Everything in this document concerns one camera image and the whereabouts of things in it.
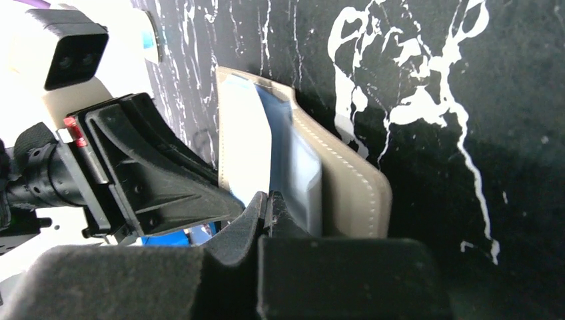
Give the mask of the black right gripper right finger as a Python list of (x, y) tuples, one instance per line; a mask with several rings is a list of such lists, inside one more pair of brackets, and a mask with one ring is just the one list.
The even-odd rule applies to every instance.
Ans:
[(429, 249), (413, 239), (313, 237), (269, 195), (258, 242), (260, 319), (453, 319)]

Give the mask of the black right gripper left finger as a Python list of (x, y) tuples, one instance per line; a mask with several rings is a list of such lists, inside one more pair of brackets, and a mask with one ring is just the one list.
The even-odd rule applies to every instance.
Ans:
[(211, 240), (181, 246), (58, 246), (38, 257), (2, 319), (256, 319), (258, 192)]

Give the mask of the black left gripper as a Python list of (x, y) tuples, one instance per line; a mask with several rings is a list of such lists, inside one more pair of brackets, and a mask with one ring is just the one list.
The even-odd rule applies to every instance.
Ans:
[(71, 141), (38, 123), (1, 147), (1, 244), (21, 245), (53, 223), (38, 209), (77, 207), (84, 238), (126, 244), (239, 216), (243, 204), (167, 125), (146, 93), (70, 115)]

